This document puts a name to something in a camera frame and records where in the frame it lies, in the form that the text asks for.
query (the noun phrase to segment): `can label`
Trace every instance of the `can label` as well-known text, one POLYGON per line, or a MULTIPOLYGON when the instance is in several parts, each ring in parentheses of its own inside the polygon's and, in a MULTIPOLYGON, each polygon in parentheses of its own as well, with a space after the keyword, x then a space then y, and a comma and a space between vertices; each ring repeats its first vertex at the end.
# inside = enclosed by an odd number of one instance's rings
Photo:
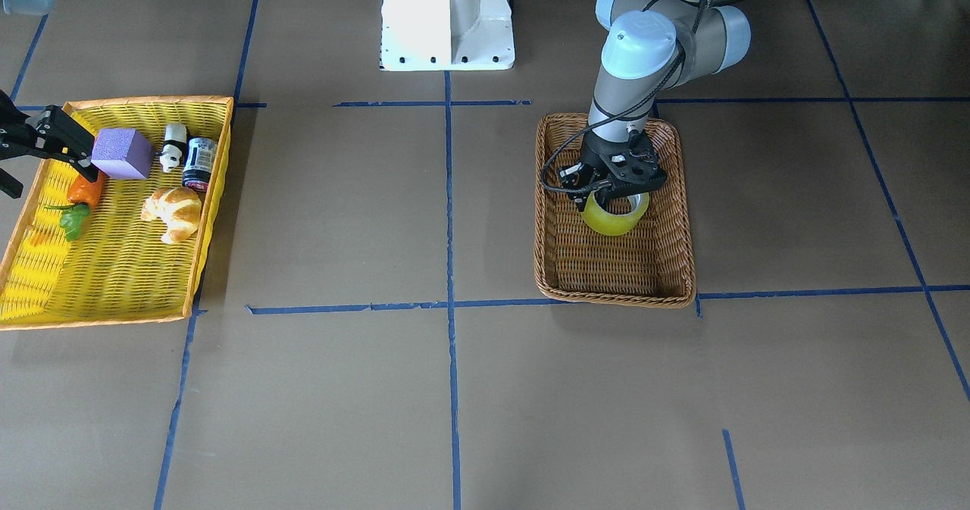
POLYGON ((208 179, 212 178, 212 162, 215 161, 215 141, 196 137, 188 141, 188 158, 183 169, 183 186, 205 192, 208 179))

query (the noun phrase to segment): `brown wicker basket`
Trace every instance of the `brown wicker basket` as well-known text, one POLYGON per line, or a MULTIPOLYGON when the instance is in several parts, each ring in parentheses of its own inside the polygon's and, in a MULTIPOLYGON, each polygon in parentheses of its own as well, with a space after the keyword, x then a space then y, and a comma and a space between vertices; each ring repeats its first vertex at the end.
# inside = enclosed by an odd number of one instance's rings
MULTIPOLYGON (((586 114, 549 114, 536 133, 536 284, 545 296, 567 302, 680 308, 693 302, 696 273, 680 137, 663 120, 648 120, 664 188, 650 195, 650 207, 629 233, 607 237, 583 223, 564 193, 547 192, 540 171, 549 155, 586 126, 586 114)), ((560 154, 558 166, 575 164, 579 140, 560 154)))

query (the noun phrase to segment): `purple block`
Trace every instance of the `purple block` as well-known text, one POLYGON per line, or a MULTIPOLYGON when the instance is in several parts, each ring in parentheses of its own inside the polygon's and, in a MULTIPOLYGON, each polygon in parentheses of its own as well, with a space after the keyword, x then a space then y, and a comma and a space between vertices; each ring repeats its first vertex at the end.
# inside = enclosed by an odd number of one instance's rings
POLYGON ((154 154, 152 144, 138 130, 108 127, 98 131, 91 161, 112 179, 146 179, 154 154))

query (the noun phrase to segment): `croissant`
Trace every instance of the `croissant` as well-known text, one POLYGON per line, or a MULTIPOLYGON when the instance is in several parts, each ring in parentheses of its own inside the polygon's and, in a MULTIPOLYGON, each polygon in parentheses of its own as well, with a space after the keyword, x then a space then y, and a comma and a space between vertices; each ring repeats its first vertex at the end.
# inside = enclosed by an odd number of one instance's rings
POLYGON ((159 188, 142 205, 142 220, 157 217, 167 224, 162 242, 172 245, 191 237, 199 229, 202 217, 202 200, 194 189, 159 188))

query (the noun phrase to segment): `tape roll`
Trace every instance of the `tape roll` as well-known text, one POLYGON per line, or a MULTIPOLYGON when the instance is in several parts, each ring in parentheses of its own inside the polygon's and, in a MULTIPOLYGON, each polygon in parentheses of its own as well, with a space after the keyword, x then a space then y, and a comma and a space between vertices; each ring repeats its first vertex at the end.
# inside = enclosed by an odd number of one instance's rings
POLYGON ((596 233, 610 236, 623 235, 632 230, 637 222, 640 222, 643 213, 647 212, 650 195, 649 193, 637 193, 636 196, 628 196, 627 201, 630 202, 633 210, 624 215, 614 215, 603 210, 596 202, 596 197, 593 197, 593 194, 590 193, 590 196, 586 199, 586 209, 580 215, 583 217, 586 226, 589 226, 596 233))

